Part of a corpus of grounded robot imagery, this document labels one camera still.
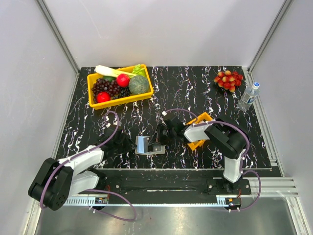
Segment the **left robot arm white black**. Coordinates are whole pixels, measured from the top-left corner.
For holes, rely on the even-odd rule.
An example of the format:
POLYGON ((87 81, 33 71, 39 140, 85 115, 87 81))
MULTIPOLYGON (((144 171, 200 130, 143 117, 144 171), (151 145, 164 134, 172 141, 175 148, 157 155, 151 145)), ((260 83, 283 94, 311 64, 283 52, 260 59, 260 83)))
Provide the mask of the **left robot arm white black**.
POLYGON ((28 189, 28 195, 53 211, 66 200, 91 189, 102 193, 108 188, 106 175, 94 166, 119 154, 136 149, 135 143, 117 125, 110 127, 100 140, 81 152, 62 159, 46 159, 28 189))

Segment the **small yellow card bin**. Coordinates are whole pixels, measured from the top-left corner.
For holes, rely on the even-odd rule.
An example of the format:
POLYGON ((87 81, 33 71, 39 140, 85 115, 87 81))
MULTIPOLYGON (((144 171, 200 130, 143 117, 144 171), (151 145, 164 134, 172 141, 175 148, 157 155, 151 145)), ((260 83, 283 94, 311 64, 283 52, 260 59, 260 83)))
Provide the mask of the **small yellow card bin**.
MULTIPOLYGON (((193 119, 190 122, 188 122, 186 125, 191 125, 191 124, 200 124, 200 123, 204 123, 206 121, 212 121, 213 118, 207 113, 204 112, 201 115, 198 116, 198 119, 193 119)), ((198 140, 198 141, 194 141, 194 142, 190 142, 187 145, 189 146, 189 148, 194 151, 196 148, 203 146, 203 144, 205 143, 206 140, 198 140)))

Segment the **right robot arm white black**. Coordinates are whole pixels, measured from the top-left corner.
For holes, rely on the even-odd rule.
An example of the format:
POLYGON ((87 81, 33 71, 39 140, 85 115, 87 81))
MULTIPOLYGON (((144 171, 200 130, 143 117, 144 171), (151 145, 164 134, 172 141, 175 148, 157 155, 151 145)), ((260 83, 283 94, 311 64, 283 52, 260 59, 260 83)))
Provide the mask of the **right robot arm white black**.
POLYGON ((220 118, 199 123, 197 120, 184 125, 177 116, 167 114, 157 125, 150 143, 169 145, 174 139, 184 143, 212 141, 224 156, 223 189, 229 194, 235 193, 240 188, 239 179, 243 175, 243 157, 250 147, 246 132, 220 118))

